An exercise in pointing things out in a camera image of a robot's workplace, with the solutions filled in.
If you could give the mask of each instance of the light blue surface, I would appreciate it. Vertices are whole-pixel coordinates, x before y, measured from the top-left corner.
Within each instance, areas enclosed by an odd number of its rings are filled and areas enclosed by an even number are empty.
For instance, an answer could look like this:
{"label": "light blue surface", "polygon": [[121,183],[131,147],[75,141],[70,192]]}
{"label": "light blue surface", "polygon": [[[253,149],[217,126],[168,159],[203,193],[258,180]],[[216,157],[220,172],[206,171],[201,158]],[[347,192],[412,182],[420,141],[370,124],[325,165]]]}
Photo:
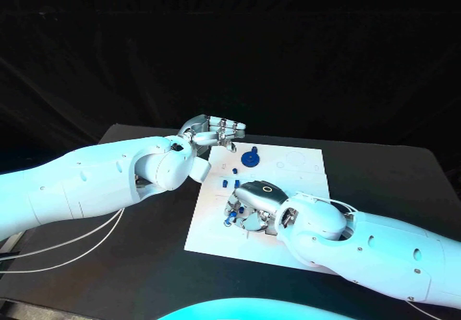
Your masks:
{"label": "light blue surface", "polygon": [[161,320],[178,319],[309,319],[309,320],[347,320],[351,319],[325,310],[298,305],[296,303],[256,299],[230,298],[191,305],[160,318]]}

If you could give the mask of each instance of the white paper sheet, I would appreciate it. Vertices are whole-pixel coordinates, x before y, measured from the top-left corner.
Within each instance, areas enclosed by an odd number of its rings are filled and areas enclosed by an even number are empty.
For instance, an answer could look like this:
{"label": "white paper sheet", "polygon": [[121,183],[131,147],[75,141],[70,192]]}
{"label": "white paper sheet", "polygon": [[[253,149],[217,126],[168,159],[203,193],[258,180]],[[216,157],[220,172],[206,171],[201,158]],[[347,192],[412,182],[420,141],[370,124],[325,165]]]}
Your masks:
{"label": "white paper sheet", "polygon": [[[222,147],[211,148],[211,170],[200,188],[184,250],[334,274],[324,267],[302,265],[273,235],[250,233],[233,225],[223,225],[223,208],[235,190],[236,179],[240,184],[265,180],[288,196],[302,191],[330,198],[321,150],[248,143],[235,145],[236,153]],[[240,157],[253,146],[258,148],[260,161],[256,167],[248,168],[242,165]],[[237,169],[236,175],[232,173],[233,168]],[[223,180],[227,180],[227,188],[223,188]]]}

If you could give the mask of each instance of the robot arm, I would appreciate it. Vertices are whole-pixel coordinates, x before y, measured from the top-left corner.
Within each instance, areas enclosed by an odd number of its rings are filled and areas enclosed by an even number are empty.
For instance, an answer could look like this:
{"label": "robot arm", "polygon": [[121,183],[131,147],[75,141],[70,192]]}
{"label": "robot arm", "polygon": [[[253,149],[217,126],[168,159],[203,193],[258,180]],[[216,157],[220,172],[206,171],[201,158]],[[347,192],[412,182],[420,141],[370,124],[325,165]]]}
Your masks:
{"label": "robot arm", "polygon": [[[230,196],[226,221],[252,232],[273,228],[296,260],[325,266],[354,284],[461,309],[461,243],[348,205],[341,213],[325,200],[302,193],[288,197],[276,186],[253,181]],[[239,206],[249,208],[248,217]]]}
{"label": "robot arm", "polygon": [[80,148],[29,170],[0,175],[0,240],[44,223],[103,215],[203,182],[210,164],[197,157],[210,145],[235,152],[245,124],[200,115],[175,136]]}

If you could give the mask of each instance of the black curtain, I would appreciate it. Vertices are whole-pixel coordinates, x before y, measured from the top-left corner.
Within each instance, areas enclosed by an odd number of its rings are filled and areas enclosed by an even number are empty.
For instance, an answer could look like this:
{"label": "black curtain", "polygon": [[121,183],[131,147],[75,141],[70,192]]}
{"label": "black curtain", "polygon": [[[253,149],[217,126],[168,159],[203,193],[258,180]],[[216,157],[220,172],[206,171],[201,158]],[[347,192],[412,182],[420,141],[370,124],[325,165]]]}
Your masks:
{"label": "black curtain", "polygon": [[96,143],[114,123],[180,128],[204,113],[250,134],[426,147],[458,172],[458,14],[60,2],[0,15],[3,170]]}

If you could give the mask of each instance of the black table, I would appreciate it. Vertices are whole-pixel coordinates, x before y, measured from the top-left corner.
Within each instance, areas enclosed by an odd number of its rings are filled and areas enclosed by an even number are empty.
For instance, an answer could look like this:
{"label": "black table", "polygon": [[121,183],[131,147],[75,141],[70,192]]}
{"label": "black table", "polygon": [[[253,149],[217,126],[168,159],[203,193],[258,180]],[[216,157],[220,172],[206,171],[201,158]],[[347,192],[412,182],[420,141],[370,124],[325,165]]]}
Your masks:
{"label": "black table", "polygon": [[[175,132],[115,125],[101,143]],[[426,149],[253,135],[239,141],[321,149],[333,199],[461,241],[459,200]],[[109,320],[154,319],[187,305],[227,297],[285,300],[358,319],[426,319],[406,302],[338,276],[184,251],[199,190],[200,184],[187,179],[175,191],[126,208],[98,249],[52,271],[3,276],[0,297]],[[23,252],[69,240],[108,218],[40,226]],[[17,259],[10,270],[39,269],[69,260],[105,232]],[[459,310],[419,306],[443,319],[461,319]]]}

